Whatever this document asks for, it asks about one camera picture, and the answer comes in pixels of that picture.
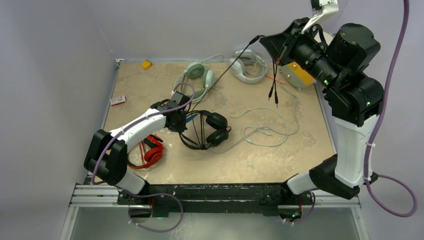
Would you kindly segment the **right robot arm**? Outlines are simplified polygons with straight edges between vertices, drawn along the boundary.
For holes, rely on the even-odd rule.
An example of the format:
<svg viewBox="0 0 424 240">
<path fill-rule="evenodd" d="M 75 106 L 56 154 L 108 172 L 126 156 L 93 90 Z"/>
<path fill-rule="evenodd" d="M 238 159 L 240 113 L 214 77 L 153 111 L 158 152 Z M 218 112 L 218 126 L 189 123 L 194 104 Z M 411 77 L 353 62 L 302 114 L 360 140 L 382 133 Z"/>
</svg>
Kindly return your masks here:
<svg viewBox="0 0 424 240">
<path fill-rule="evenodd" d="M 314 24 L 305 30 L 307 22 L 306 17 L 295 19 L 283 32 L 260 39 L 276 65 L 296 63 L 323 86 L 336 123 L 336 153 L 283 183 L 280 196 L 288 204 L 311 190 L 349 200 L 361 185 L 378 179 L 365 153 L 383 110 L 384 88 L 364 70 L 381 45 L 371 30 L 357 23 L 342 25 L 326 43 L 322 27 Z"/>
</svg>

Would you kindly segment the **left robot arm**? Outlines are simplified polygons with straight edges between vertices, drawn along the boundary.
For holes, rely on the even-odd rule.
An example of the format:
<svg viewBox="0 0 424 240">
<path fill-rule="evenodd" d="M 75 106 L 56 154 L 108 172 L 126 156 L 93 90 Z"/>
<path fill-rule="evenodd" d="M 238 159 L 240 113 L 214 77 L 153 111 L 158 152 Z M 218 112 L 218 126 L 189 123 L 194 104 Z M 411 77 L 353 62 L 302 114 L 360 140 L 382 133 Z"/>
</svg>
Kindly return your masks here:
<svg viewBox="0 0 424 240">
<path fill-rule="evenodd" d="M 129 151 L 149 135 L 167 128 L 171 132 L 183 132 L 186 124 L 186 106 L 192 102 L 182 92 L 175 91 L 170 99 L 156 102 L 138 118 L 126 125 L 93 134 L 83 166 L 94 177 L 110 186 L 129 193 L 138 205 L 149 199 L 148 182 L 133 173 L 129 166 Z"/>
</svg>

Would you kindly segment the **red headphones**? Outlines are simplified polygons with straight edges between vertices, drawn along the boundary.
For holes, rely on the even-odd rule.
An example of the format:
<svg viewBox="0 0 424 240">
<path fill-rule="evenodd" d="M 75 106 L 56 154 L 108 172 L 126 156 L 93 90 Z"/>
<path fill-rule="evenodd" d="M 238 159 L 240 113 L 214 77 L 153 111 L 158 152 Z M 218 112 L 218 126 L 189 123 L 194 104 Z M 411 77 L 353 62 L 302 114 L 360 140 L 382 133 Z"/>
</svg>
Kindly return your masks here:
<svg viewBox="0 0 424 240">
<path fill-rule="evenodd" d="M 157 135 L 148 135 L 138 143 L 138 147 L 141 153 L 141 165 L 134 165 L 128 160 L 127 166 L 131 169 L 148 169 L 160 161 L 163 156 L 163 140 Z"/>
</svg>

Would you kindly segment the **black blue headphones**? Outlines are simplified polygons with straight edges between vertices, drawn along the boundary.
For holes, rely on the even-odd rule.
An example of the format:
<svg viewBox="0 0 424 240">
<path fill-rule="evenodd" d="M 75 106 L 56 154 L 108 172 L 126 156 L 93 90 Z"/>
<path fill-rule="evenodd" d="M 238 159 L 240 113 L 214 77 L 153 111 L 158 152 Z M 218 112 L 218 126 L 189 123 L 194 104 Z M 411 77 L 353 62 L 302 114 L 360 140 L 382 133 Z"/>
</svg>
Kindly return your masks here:
<svg viewBox="0 0 424 240">
<path fill-rule="evenodd" d="M 219 146 L 229 138 L 232 127 L 226 117 L 217 112 L 192 110 L 186 115 L 186 123 L 192 121 L 196 138 L 179 133 L 181 142 L 192 150 L 208 150 Z"/>
</svg>

